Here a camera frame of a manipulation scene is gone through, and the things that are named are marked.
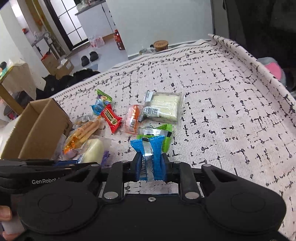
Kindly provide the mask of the person's left hand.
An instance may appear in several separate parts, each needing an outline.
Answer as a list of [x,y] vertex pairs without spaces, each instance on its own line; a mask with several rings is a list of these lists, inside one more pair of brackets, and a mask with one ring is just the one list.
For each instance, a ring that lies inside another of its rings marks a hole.
[[[0,206],[0,215],[1,215],[1,221],[10,221],[12,219],[12,212],[11,209],[8,206]],[[7,234],[5,231],[3,231],[2,236],[5,240],[12,241],[15,240],[18,236],[20,236],[22,233],[13,233],[13,234]]]

